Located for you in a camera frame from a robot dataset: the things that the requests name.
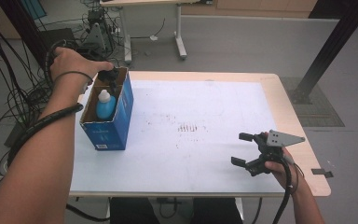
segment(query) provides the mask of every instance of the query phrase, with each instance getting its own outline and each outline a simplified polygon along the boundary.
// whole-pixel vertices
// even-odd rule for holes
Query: cardboard box
[[[108,82],[102,82],[96,78],[80,118],[81,127],[97,150],[124,150],[126,148],[133,94],[128,68],[118,69],[116,94],[112,94]],[[96,115],[98,95],[101,90],[107,90],[117,100],[115,114],[111,121],[98,121]]]

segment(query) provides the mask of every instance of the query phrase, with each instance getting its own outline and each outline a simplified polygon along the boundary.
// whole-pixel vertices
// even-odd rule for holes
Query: cabinet
[[[318,0],[213,0],[211,5],[191,4],[183,15],[307,18]]]

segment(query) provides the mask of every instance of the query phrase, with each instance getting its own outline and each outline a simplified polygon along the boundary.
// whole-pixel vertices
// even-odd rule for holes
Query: black pants
[[[191,224],[241,224],[234,198],[196,198]],[[113,198],[110,201],[112,224],[159,224],[147,198]]]

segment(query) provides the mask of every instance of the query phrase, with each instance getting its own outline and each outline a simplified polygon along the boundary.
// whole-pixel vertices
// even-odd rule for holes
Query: blue bottle
[[[102,90],[98,95],[97,117],[100,120],[110,121],[115,112],[116,99],[107,90]]]

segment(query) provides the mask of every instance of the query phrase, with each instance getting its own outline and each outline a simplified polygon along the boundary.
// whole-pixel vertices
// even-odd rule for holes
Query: gray floor
[[[134,39],[130,69],[258,72],[303,77],[336,24],[337,21],[184,16],[186,60],[178,57],[172,38],[161,38],[156,42]],[[167,22],[164,32],[170,32],[172,27],[174,29]],[[21,51],[19,42],[12,43]],[[317,202],[327,223],[358,223],[358,29],[318,84],[345,127],[305,128],[319,163],[335,175],[328,179],[332,194],[318,198]],[[0,116],[7,110],[6,98],[6,86],[0,76]],[[0,158],[7,151],[3,142],[12,124],[13,120],[5,120],[0,128]],[[257,199],[242,201],[244,223],[250,223]],[[106,212],[106,199],[84,198],[79,202],[71,199],[71,203],[94,216],[102,217]],[[265,199],[257,223],[272,222],[280,203],[281,199]],[[81,217],[67,214],[66,223],[88,223]],[[161,220],[161,223],[187,223],[180,214]],[[291,202],[281,223],[294,223]]]

